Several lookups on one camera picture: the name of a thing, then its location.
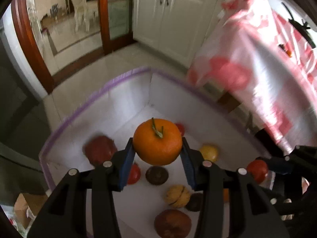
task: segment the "pink floral cloth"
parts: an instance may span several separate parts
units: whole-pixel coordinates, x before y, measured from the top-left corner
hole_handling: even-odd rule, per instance
[[[308,42],[267,0],[226,0],[222,7],[187,80],[216,80],[262,119],[285,154],[317,146],[317,59]]]

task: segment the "blue gripper pad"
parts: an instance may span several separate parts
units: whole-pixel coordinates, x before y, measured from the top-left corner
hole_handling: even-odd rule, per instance
[[[135,156],[135,151],[132,145],[132,138],[129,139],[124,152],[126,153],[124,162],[119,169],[118,188],[120,190],[123,190],[123,188],[126,186],[126,183],[128,182],[129,174]]]
[[[187,141],[185,138],[183,138],[183,146],[180,152],[180,157],[182,159],[185,175],[187,178],[187,183],[191,186],[193,190],[196,190],[197,184],[195,181],[195,169],[189,156],[189,150],[190,148],[187,144]]]

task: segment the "wooden door frame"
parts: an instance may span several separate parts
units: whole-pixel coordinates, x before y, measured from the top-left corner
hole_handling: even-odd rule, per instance
[[[98,12],[102,47],[78,58],[68,64],[53,76],[50,74],[33,36],[26,0],[13,0],[11,11],[13,25],[21,45],[22,51],[34,71],[36,77],[48,94],[64,80],[75,74],[80,69],[98,60],[104,55],[134,43],[132,34],[132,2],[129,0],[129,32],[117,39],[110,40],[108,0],[98,0]]]
[[[129,32],[114,40],[110,40],[108,0],[98,0],[98,12],[100,19],[100,33],[102,38],[102,47],[105,54],[134,43],[132,33],[132,8],[133,0],[129,0]]]
[[[55,82],[46,67],[42,55],[37,47],[29,21],[26,0],[12,0],[12,20],[22,51],[34,74],[48,94],[52,93]]]

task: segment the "orange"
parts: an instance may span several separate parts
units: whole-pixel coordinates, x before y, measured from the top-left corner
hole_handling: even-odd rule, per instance
[[[133,147],[146,163],[164,166],[176,160],[182,149],[177,126],[164,119],[150,119],[140,124],[133,135]]]

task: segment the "white tray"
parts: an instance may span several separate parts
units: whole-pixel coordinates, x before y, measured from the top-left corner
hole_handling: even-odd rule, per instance
[[[236,170],[258,156],[268,156],[257,140],[200,92],[162,72],[139,68],[113,79],[90,96],[49,137],[40,153],[40,162],[50,189],[55,188],[70,168],[81,172],[93,169],[82,151],[92,136],[103,133],[122,150],[137,126],[152,117],[183,123],[185,137],[193,149],[199,149],[203,143],[216,143],[221,148],[217,161],[221,168]],[[157,187],[145,179],[150,165],[137,155],[135,161],[141,168],[141,179],[126,186],[121,193],[113,192],[120,232],[123,238],[158,238],[153,224],[156,215],[169,208],[163,200],[168,187],[184,184],[191,188],[180,157],[166,166],[169,179]],[[92,234],[90,199],[89,190],[86,222],[87,231]],[[194,237],[199,213],[180,210],[191,218],[188,237]],[[228,210],[225,205],[224,237],[228,236]]]

